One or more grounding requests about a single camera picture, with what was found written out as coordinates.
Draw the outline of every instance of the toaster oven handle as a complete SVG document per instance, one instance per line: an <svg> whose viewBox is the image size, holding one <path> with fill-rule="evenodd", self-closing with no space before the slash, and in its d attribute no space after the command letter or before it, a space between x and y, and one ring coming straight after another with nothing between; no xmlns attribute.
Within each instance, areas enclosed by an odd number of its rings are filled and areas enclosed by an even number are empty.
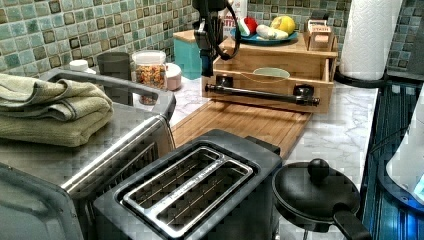
<svg viewBox="0 0 424 240"><path fill-rule="evenodd" d="M54 68L40 77L40 80L48 82L56 82L60 79L68 79L78 82L91 82L113 88L124 88L128 89L129 92L150 97L157 100L153 106L152 112L163 115L168 121L171 119L172 114L174 113L175 104L177 102L174 93L171 91L164 91L158 88L152 88L143 84L115 77L64 70L59 68Z"/></svg>

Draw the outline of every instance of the wooden cutting board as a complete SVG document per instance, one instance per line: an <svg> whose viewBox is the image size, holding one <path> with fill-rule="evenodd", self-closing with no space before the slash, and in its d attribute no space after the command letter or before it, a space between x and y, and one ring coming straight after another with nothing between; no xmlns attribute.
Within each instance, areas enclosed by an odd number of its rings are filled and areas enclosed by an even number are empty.
<svg viewBox="0 0 424 240"><path fill-rule="evenodd" d="M212 129L240 137L252 136L281 148L286 157L303 133L312 113L208 101L172 127L176 147Z"/></svg>

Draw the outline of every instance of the green towel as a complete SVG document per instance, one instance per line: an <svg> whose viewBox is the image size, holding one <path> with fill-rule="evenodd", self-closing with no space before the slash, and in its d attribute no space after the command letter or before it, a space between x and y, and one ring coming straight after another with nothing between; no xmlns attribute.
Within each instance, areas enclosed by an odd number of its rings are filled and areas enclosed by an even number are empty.
<svg viewBox="0 0 424 240"><path fill-rule="evenodd" d="M2 138L75 147L112 115L112 101L92 83L0 74Z"/></svg>

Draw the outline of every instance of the teal box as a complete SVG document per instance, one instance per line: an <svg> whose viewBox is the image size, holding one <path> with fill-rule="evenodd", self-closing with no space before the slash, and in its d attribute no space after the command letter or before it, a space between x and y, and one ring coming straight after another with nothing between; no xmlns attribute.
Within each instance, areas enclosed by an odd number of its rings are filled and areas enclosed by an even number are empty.
<svg viewBox="0 0 424 240"><path fill-rule="evenodd" d="M181 68L183 77L190 80L201 77L200 50L193 31L174 34L174 56L175 64Z"/></svg>

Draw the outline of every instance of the fruit bowl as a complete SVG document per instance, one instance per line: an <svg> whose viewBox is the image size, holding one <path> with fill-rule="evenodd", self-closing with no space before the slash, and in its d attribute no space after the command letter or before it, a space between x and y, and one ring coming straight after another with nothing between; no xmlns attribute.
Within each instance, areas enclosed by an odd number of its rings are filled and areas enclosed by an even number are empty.
<svg viewBox="0 0 424 240"><path fill-rule="evenodd" d="M235 36L236 33L236 29L231 29L230 31L231 36ZM254 45L262 45L262 46L270 46L270 45L277 45L277 44L281 44L284 42L288 42L294 39L297 39L297 32L293 32L292 34L289 35L288 38L286 39L280 39L280 40L276 40L276 39L261 39L258 38L259 35L258 34L254 34L248 37L243 37L241 36L241 42L242 43L250 43L250 44L254 44Z"/></svg>

